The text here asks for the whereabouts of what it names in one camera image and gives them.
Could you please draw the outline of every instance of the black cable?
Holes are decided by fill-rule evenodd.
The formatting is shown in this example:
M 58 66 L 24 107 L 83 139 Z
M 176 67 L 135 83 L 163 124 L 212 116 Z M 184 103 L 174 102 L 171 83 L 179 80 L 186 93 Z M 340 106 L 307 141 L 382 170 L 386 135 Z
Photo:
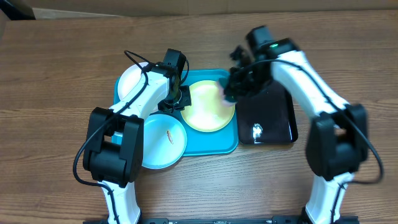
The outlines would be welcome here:
M 186 72 L 184 78 L 181 80 L 181 84 L 180 85 L 182 85 L 185 82 L 185 80 L 187 79 L 187 77 L 188 77 L 188 72 L 189 72 L 189 61 L 188 61 L 188 59 L 186 59 L 186 63 L 187 63 L 187 72 Z
M 369 181 L 363 181 L 363 180 L 351 180 L 351 181 L 344 181 L 339 185 L 339 188 L 337 190 L 337 194 L 335 197 L 335 201 L 333 202 L 333 207 L 331 209 L 331 220 L 330 223 L 333 224 L 334 223 L 334 216 L 335 216 L 335 210 L 336 210 L 336 205 L 337 205 L 337 201 L 338 198 L 340 196 L 340 192 L 341 189 L 344 187 L 344 185 L 346 184 L 378 184 L 380 183 L 380 181 L 382 180 L 383 176 L 384 176 L 384 168 L 383 168 L 383 164 L 381 161 L 381 158 L 379 156 L 379 154 L 377 153 L 376 149 L 373 147 L 373 145 L 370 143 L 370 141 L 367 139 L 367 137 L 362 133 L 361 130 L 359 130 L 359 128 L 352 122 L 352 120 L 350 120 L 347 115 L 344 114 L 343 110 L 341 110 L 339 107 L 337 107 L 334 102 L 332 102 L 332 100 L 330 99 L 330 97 L 323 91 L 322 87 L 319 85 L 319 83 L 311 76 L 311 74 L 306 71 L 303 67 L 301 67 L 300 65 L 296 65 L 293 62 L 290 61 L 286 61 L 286 60 L 280 60 L 280 59 L 269 59 L 269 60 L 260 60 L 258 62 L 254 62 L 251 65 L 242 68 L 241 71 L 239 72 L 248 72 L 253 66 L 256 66 L 260 63 L 271 63 L 271 62 L 281 62 L 281 63 L 285 63 L 287 65 L 290 65 L 292 67 L 295 67 L 301 71 L 303 71 L 308 77 L 309 79 L 311 79 L 311 81 L 314 83 L 314 85 L 318 88 L 319 92 L 323 95 L 323 97 L 325 97 L 325 99 L 327 100 L 327 102 L 339 113 L 341 113 L 341 115 L 343 116 L 343 118 L 349 123 L 349 125 L 357 132 L 357 134 L 361 137 L 361 139 L 368 145 L 368 147 L 370 148 L 370 150 L 372 151 L 374 157 L 377 160 L 377 163 L 379 165 L 379 176 L 374 179 L 374 180 L 369 180 Z
M 108 187 L 107 185 L 104 184 L 99 184 L 99 183 L 93 183 L 93 182 L 89 182 L 89 181 L 85 181 L 82 180 L 79 175 L 77 174 L 77 164 L 79 161 L 79 158 L 81 156 L 81 154 L 83 153 L 83 151 L 85 150 L 85 147 L 87 146 L 87 144 L 93 139 L 93 137 L 100 131 L 102 130 L 106 125 L 108 125 L 117 115 L 121 114 L 125 109 L 129 108 L 129 106 L 131 106 L 131 104 L 141 95 L 141 93 L 145 90 L 146 86 L 148 85 L 148 75 L 146 73 L 146 71 L 144 70 L 144 68 L 136 61 L 134 60 L 132 57 L 130 57 L 130 55 L 128 54 L 133 54 L 143 60 L 145 60 L 146 62 L 148 62 L 149 64 L 151 64 L 150 61 L 146 60 L 144 57 L 141 57 L 140 55 L 137 55 L 135 53 L 132 53 L 128 50 L 125 50 L 124 53 L 127 55 L 127 57 L 132 60 L 142 71 L 142 73 L 145 76 L 145 83 L 144 86 L 139 90 L 139 92 L 137 93 L 137 95 L 135 95 L 130 101 L 128 101 L 126 103 L 126 105 L 124 105 L 118 112 L 113 113 L 113 115 L 108 118 L 81 146 L 81 148 L 79 149 L 79 151 L 76 154 L 75 160 L 73 161 L 73 176 L 75 177 L 75 179 L 81 183 L 81 184 L 85 184 L 85 185 L 89 185 L 89 186 L 95 186 L 95 187 L 103 187 L 108 191 L 108 195 L 110 195 L 111 197 L 111 202 L 112 202 L 112 210 L 113 210 L 113 215 L 114 215 L 114 219 L 116 221 L 117 224 L 120 224 L 119 221 L 119 216 L 116 212 L 116 204 L 114 201 L 114 196 L 113 196 L 113 191 L 110 187 Z

